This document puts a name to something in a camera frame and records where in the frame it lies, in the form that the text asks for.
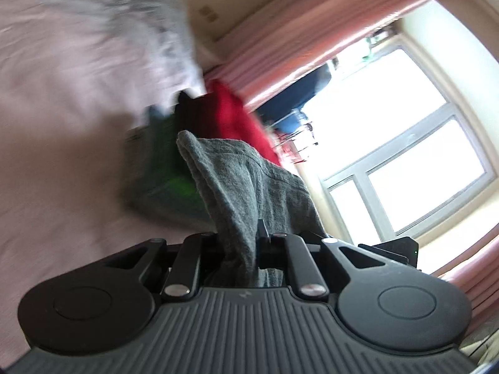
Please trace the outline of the white window frame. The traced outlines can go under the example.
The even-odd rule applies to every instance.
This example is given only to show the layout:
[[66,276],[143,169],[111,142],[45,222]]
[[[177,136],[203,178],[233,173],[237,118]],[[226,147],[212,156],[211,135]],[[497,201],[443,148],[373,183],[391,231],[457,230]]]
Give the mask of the white window frame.
[[420,237],[496,178],[463,97],[400,36],[332,60],[321,175],[349,239]]

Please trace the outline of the wall power socket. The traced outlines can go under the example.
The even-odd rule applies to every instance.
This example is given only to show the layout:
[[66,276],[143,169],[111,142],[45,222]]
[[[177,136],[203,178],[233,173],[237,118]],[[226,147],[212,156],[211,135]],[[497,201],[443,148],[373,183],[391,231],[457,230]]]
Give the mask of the wall power socket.
[[199,13],[208,23],[213,23],[219,18],[218,13],[208,5],[202,6],[199,9]]

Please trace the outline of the grey plaid shorts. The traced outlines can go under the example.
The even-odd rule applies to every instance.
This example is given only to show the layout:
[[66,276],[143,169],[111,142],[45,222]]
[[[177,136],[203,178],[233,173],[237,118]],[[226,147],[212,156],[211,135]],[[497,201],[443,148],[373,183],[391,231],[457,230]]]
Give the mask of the grey plaid shorts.
[[182,131],[177,145],[224,252],[212,285],[281,286],[281,271],[257,266],[257,224],[263,220],[271,233],[311,231],[324,237],[326,232],[304,182],[240,140],[196,138]]

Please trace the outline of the green folded garment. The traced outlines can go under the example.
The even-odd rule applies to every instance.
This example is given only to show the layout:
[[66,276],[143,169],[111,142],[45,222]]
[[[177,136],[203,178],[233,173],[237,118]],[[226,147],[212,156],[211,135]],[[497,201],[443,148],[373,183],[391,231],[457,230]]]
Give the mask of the green folded garment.
[[146,167],[147,193],[160,205],[184,215],[203,215],[205,205],[189,167],[178,151],[175,117],[158,106],[147,109],[150,159]]

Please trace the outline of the grey folded clothes stack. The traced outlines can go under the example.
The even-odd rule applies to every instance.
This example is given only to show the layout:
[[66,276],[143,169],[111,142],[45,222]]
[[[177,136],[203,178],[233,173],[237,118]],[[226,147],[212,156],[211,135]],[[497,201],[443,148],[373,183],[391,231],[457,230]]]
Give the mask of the grey folded clothes stack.
[[133,130],[124,146],[122,199],[128,208],[163,225],[210,231],[213,223],[176,140],[177,129],[169,119]]

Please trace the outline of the black folded garment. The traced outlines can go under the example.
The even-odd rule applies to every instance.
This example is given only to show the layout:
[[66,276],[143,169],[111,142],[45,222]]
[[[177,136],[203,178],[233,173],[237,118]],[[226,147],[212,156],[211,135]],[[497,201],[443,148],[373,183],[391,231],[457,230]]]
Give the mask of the black folded garment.
[[210,107],[206,99],[208,95],[193,97],[185,90],[180,91],[174,109],[174,117],[178,132],[189,131],[197,138],[213,138],[211,130]]

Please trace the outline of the red folded sweater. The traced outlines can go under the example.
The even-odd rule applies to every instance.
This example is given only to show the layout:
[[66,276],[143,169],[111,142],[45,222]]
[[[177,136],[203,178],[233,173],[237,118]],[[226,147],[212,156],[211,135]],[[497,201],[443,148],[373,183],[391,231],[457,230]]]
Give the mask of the red folded sweater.
[[196,118],[191,122],[196,137],[241,140],[264,159],[281,165],[263,126],[246,111],[242,99],[226,84],[212,80],[207,94],[194,103]]

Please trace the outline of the pink curtain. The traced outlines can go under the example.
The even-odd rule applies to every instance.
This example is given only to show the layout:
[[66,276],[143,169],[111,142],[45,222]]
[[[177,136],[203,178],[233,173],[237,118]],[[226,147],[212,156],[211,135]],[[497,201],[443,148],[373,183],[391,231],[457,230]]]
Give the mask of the pink curtain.
[[273,0],[223,37],[206,74],[259,106],[345,47],[429,0]]

